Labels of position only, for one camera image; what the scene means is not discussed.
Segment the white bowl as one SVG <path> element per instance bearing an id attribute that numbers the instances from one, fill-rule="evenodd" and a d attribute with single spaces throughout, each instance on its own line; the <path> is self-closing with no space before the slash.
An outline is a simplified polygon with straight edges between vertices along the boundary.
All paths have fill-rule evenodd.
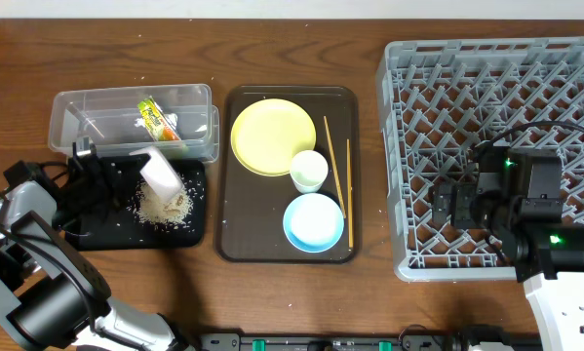
<path id="1" fill-rule="evenodd" d="M 164 204 L 182 190 L 183 182 L 164 154 L 155 146 L 149 146 L 129 153 L 130 156 L 148 155 L 149 160 L 140 170 L 140 174 Z"/>

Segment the pile of rice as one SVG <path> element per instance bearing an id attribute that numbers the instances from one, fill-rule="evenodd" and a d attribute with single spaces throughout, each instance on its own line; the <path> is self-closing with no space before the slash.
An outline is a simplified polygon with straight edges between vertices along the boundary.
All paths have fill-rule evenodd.
<path id="1" fill-rule="evenodd" d="M 179 227 L 186 223 L 193 207 L 193 200 L 184 189 L 164 202 L 144 180 L 137 185 L 134 213 L 141 223 Z"/>

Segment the green snack wrapper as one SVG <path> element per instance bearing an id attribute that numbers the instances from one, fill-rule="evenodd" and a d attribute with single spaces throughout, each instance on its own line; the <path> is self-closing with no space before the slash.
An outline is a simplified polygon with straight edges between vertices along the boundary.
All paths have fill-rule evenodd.
<path id="1" fill-rule="evenodd" d="M 179 141 L 177 116 L 165 113 L 153 97 L 148 97 L 137 104 L 142 117 L 143 127 L 154 141 Z"/>

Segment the light blue bowl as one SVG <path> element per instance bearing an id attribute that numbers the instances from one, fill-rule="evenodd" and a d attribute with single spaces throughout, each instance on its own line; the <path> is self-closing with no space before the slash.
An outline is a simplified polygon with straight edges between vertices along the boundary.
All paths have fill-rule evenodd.
<path id="1" fill-rule="evenodd" d="M 330 250 L 342 236 L 344 218 L 329 196 L 308 193 L 290 202 L 283 214 L 283 230 L 298 250 L 318 254 Z"/>

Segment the white cup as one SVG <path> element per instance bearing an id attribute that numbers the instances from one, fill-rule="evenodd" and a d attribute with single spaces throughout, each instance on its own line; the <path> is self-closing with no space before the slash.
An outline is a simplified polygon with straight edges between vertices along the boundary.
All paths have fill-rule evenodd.
<path id="1" fill-rule="evenodd" d="M 290 176 L 295 188 L 300 193 L 317 192 L 329 173 L 326 158 L 314 150 L 297 153 L 290 166 Z"/>

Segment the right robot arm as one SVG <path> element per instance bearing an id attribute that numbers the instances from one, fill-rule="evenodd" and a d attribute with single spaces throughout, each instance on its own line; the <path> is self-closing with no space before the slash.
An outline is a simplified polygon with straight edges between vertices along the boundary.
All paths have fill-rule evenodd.
<path id="1" fill-rule="evenodd" d="M 478 146 L 478 176 L 431 192 L 432 219 L 501 242 L 545 350 L 584 350 L 584 225 L 562 220 L 562 160 L 552 150 Z"/>

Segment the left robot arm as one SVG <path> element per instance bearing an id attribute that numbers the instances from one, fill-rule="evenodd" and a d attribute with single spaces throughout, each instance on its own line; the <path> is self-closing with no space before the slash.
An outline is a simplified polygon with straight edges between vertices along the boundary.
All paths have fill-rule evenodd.
<path id="1" fill-rule="evenodd" d="M 0 190 L 0 326 L 24 350 L 199 350 L 161 314 L 113 298 L 93 265 L 54 227 L 64 212 L 120 203 L 123 185 L 148 162 L 145 155 L 74 157 L 58 186 L 46 164 L 19 161 Z"/>

